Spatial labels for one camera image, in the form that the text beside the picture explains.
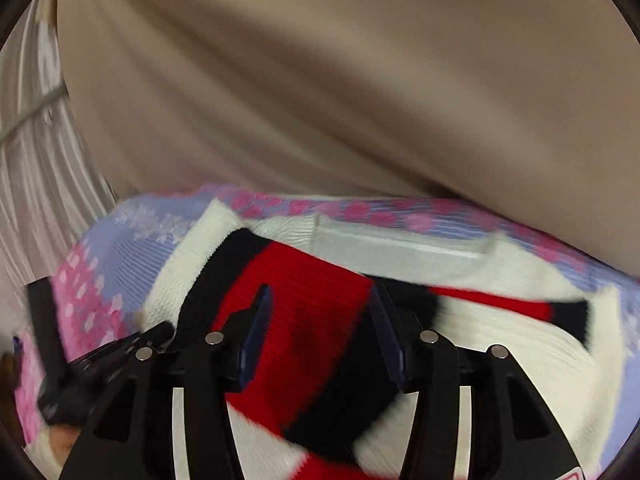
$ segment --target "folded clothing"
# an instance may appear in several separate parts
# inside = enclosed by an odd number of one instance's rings
[[[453,287],[450,296],[462,296],[460,289],[488,293],[445,298],[434,294],[442,289],[420,286],[422,314],[432,314],[424,323],[459,346],[481,351],[491,344],[507,346],[583,468],[597,470],[622,380],[615,289],[592,295],[587,310],[584,296],[552,266],[499,235],[474,242],[475,251],[458,247],[466,251],[462,259],[449,254],[446,263],[440,255],[434,266],[426,261],[434,256],[425,237],[401,240],[379,228],[341,231],[339,222],[330,229],[306,229],[309,219],[300,221],[273,221],[261,226],[261,234],[303,251],[252,234],[213,201],[167,260],[140,316],[143,328],[163,319],[177,325],[173,345],[180,348],[248,307],[261,283],[273,287],[273,317],[255,379],[245,392],[227,398],[232,421],[242,420],[233,424],[234,436],[249,480],[258,450],[251,450],[255,441],[242,428],[278,441],[273,445],[282,452],[271,453],[262,465],[278,472],[273,478],[398,476],[415,396],[399,395],[386,375],[365,309],[371,280],[364,272]],[[494,306],[469,299],[491,300]],[[505,302],[512,308],[496,308]],[[530,314],[518,312],[524,307]],[[464,399],[461,434],[470,424]],[[459,451],[456,470],[464,474],[465,450],[459,446]]]

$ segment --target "sticker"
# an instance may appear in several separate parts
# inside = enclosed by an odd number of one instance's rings
[[[582,469],[576,467],[556,480],[584,480],[584,475],[582,474]]]

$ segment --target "black mechanical device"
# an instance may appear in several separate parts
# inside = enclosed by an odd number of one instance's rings
[[[191,480],[244,478],[224,393],[242,392],[254,376],[273,301],[268,286],[219,332],[182,351],[163,351],[173,329],[162,323],[69,365],[50,317],[54,306],[39,312],[53,302],[47,287],[40,281],[29,291],[47,374],[40,409],[49,424],[82,425],[61,480],[174,480],[177,387],[184,389]],[[369,308],[389,376],[402,392],[418,392],[401,480],[452,480],[465,385],[472,391],[470,480],[583,480],[561,428],[507,348],[456,347],[397,308],[383,281],[372,287]]]

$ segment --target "white garment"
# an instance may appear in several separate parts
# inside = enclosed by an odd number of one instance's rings
[[[223,214],[216,217],[216,221],[205,216],[197,222],[192,229],[195,230],[193,237],[187,236],[178,247],[180,254],[196,250],[192,244],[200,247],[202,240],[209,237],[207,230],[210,226],[214,226],[215,234],[211,239],[216,239],[215,244],[209,245],[212,248],[222,241],[218,237],[219,232],[231,232],[239,223],[244,223],[257,234],[290,244],[354,272],[414,283],[468,288],[523,300],[587,298],[591,305],[586,342],[588,352],[580,342],[552,324],[462,300],[444,299],[444,308],[435,324],[437,330],[459,346],[479,351],[485,351],[492,344],[503,344],[509,348],[556,416],[583,469],[588,474],[597,472],[598,459],[618,402],[625,355],[617,289],[608,287],[596,294],[584,294],[551,264],[510,242],[501,233],[471,241],[444,240],[400,230],[336,222],[321,216],[272,218],[247,223],[217,201],[212,203],[209,211],[215,215],[223,211]],[[228,222],[228,228],[220,227],[218,220],[222,218]],[[184,293],[177,295],[176,299],[184,299],[197,276],[197,272],[192,270],[186,272],[189,279],[180,285]],[[167,275],[163,269],[154,289],[166,287],[163,282]],[[182,281],[173,272],[170,279]],[[169,307],[167,312],[172,314],[165,319],[175,323],[182,300]],[[152,302],[145,302],[145,309],[152,305]],[[468,398],[462,396],[463,436],[470,427]],[[365,471],[382,477],[398,476],[414,411],[415,396],[399,395],[372,428],[360,437],[354,452]],[[234,427],[234,437],[239,450],[245,446],[251,449],[253,440],[237,426]],[[468,449],[460,449],[465,444],[459,444],[456,471],[464,474]],[[263,469],[282,470],[280,466],[284,459],[284,455],[273,453],[271,460],[263,464]],[[292,473],[292,470],[283,471],[278,478],[288,478],[287,475]],[[253,477],[247,476],[247,479],[253,480]]]
[[[25,453],[47,480],[58,480],[62,466],[56,460],[49,440],[49,427],[43,426],[36,440],[27,444]]]

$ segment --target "metal pin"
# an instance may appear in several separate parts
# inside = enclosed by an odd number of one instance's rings
[[[502,345],[494,345],[491,347],[491,353],[498,359],[504,359],[509,355],[509,351]]]
[[[139,348],[138,351],[136,352],[136,359],[138,359],[138,361],[146,361],[153,354],[154,354],[154,351],[151,348],[149,348],[148,346],[143,346],[142,348]]]
[[[222,332],[209,332],[204,341],[209,345],[219,345],[224,340],[225,335]]]
[[[436,334],[433,330],[423,330],[420,332],[420,341],[423,343],[433,344],[438,340],[438,334]]]

